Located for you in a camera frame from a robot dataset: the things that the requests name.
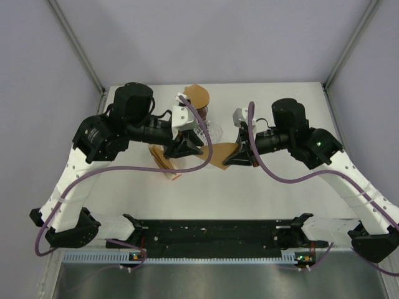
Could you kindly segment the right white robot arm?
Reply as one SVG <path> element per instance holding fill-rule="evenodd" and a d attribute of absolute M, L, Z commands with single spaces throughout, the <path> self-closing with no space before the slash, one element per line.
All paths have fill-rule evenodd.
<path fill-rule="evenodd" d="M 377 264 L 398 248 L 398 206 L 392 204 L 358 170 L 342 144 L 329 131 L 313 128 L 305 107 L 293 98 L 272 104 L 274 126 L 257 132 L 255 106 L 233 113 L 238 127 L 237 149 L 223 159 L 225 166 L 261 167 L 283 184 L 322 178 L 355 213 L 353 219 L 325 218 L 308 213 L 295 217 L 289 228 L 293 243 L 303 247 L 320 241 L 351 247 L 364 260 Z M 274 174 L 261 156 L 286 150 L 310 173 L 295 179 Z"/>

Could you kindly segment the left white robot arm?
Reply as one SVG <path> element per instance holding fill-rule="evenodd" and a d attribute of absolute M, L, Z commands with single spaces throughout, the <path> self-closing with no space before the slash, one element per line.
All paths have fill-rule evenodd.
<path fill-rule="evenodd" d="M 115 90 L 106 111 L 86 118 L 79 126 L 65 169 L 55 188 L 30 218 L 40 227 L 50 249 L 77 249 L 93 240 L 106 240 L 112 246 L 134 247 L 141 241 L 139 223 L 128 214 L 103 216 L 90 212 L 85 202 L 99 175 L 111 172 L 111 162 L 130 142 L 163 147 L 166 159 L 202 153 L 202 141 L 195 128 L 204 123 L 201 109 L 209 103 L 209 93 L 193 84 L 176 97 L 169 119 L 154 115 L 153 90 L 130 82 Z"/>

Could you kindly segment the brown paper coffee filter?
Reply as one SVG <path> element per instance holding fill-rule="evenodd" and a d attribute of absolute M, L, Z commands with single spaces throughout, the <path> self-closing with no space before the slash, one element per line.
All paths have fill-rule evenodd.
<path fill-rule="evenodd" d="M 202 109 L 209 104 L 210 97 L 208 91 L 198 84 L 185 87 L 183 93 L 190 99 L 191 104 L 197 110 Z"/>

